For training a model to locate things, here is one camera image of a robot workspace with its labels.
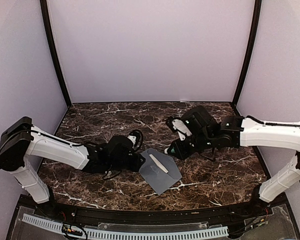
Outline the black corner post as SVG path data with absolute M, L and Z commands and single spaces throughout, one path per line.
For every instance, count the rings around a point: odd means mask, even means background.
M 234 92 L 234 96 L 232 98 L 232 104 L 235 107 L 239 103 L 243 91 L 243 87 L 246 81 L 246 77 L 248 74 L 250 62 L 252 59 L 252 54 L 253 54 L 255 40 L 256 40 L 258 26 L 259 26 L 261 8 L 262 8 L 262 0 L 255 0 L 246 51 L 245 51 L 240 75 L 238 78 L 237 86 Z
M 69 94 L 67 86 L 66 86 L 66 81 L 63 76 L 61 64 L 59 61 L 59 56 L 57 53 L 57 48 L 56 48 L 56 44 L 55 44 L 55 40 L 54 40 L 54 36 L 53 36 L 51 19 L 50 19 L 50 14 L 49 14 L 49 9 L 48 9 L 48 1 L 40 0 L 39 2 L 40 2 L 40 9 L 41 9 L 41 15 L 42 15 L 42 20 L 43 20 L 45 35 L 46 35 L 54 71 L 55 71 L 55 74 L 57 77 L 57 81 L 58 81 L 64 102 L 65 102 L 67 108 L 69 108 L 72 106 L 72 101 L 71 101 L 70 94 Z

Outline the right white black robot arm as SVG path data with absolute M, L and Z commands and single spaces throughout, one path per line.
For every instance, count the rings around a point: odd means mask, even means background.
M 256 217 L 278 195 L 300 182 L 300 121 L 271 122 L 253 116 L 228 116 L 217 122 L 199 105 L 181 117 L 170 116 L 166 125 L 177 132 L 165 154 L 185 160 L 207 149 L 240 147 L 273 147 L 295 151 L 289 163 L 269 180 L 254 189 L 253 200 L 245 205 L 245 213 Z

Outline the left black corner post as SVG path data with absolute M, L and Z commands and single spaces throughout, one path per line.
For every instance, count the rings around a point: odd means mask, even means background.
M 55 71 L 55 74 L 57 77 L 57 81 L 58 81 L 64 102 L 65 102 L 67 108 L 69 108 L 72 106 L 72 101 L 71 101 L 70 94 L 69 94 L 67 86 L 66 86 L 66 81 L 63 76 L 61 64 L 59 61 L 59 56 L 57 53 L 57 48 L 56 48 L 56 44 L 55 44 L 55 40 L 54 40 L 54 36 L 53 36 L 51 19 L 50 19 L 50 14 L 49 14 L 49 9 L 48 9 L 48 1 L 40 0 L 39 2 L 40 2 L 40 9 L 41 9 L 41 15 L 42 15 L 42 20 L 43 20 L 45 35 L 46 35 L 54 71 Z

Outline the black curved front rail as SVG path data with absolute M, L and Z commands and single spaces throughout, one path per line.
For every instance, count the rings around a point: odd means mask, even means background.
M 188 187 L 170 189 L 167 196 L 149 193 L 148 190 L 108 189 L 95 184 L 75 190 L 54 192 L 52 203 L 37 205 L 40 216 L 67 223 L 164 225 L 208 222 L 210 225 L 243 225 L 246 219 L 266 215 L 267 208 L 249 202 L 215 206 L 198 192 L 190 193 Z

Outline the right black corner post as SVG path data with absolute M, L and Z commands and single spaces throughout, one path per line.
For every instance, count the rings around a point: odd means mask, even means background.
M 245 51 L 240 75 L 238 78 L 237 86 L 234 92 L 234 96 L 232 98 L 232 104 L 235 107 L 239 103 L 243 91 L 243 87 L 246 81 L 246 77 L 248 74 L 250 62 L 252 59 L 252 54 L 253 54 L 255 40 L 256 40 L 258 26 L 259 26 L 261 8 L 262 8 L 262 0 L 255 0 L 246 51 Z

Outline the grey blue envelope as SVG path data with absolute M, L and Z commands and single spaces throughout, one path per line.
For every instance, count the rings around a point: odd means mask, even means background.
M 157 167 L 149 154 L 153 154 L 155 156 L 163 155 L 164 158 L 159 160 L 168 169 L 168 173 L 164 173 L 159 167 Z M 141 166 L 139 173 L 156 194 L 163 194 L 175 183 L 181 180 L 182 174 L 171 156 L 161 153 L 153 148 L 143 151 L 141 155 L 145 158 L 145 162 Z

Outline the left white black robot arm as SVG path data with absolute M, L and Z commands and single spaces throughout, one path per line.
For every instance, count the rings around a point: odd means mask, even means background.
M 51 135 L 32 124 L 24 116 L 0 137 L 0 170 L 9 172 L 50 218 L 57 218 L 60 206 L 53 201 L 52 190 L 40 179 L 29 163 L 29 156 L 66 164 L 89 174 L 110 171 L 138 172 L 145 158 L 138 153 L 143 134 L 133 130 L 128 136 L 115 135 L 108 142 L 74 143 Z

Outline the white letter paper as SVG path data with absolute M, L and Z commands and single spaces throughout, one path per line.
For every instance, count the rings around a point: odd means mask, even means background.
M 169 170 L 159 160 L 164 158 L 162 154 L 161 155 L 149 154 L 149 157 L 157 165 L 157 167 L 160 168 L 164 173 L 167 174 L 169 172 Z

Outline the green white glue stick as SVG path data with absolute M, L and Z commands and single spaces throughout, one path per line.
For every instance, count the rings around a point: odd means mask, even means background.
M 164 153 L 166 154 L 166 155 L 170 155 L 170 156 L 174 156 L 175 154 L 176 154 L 176 152 L 175 152 L 175 148 L 174 147 L 167 147 L 167 148 L 165 148 L 164 149 Z

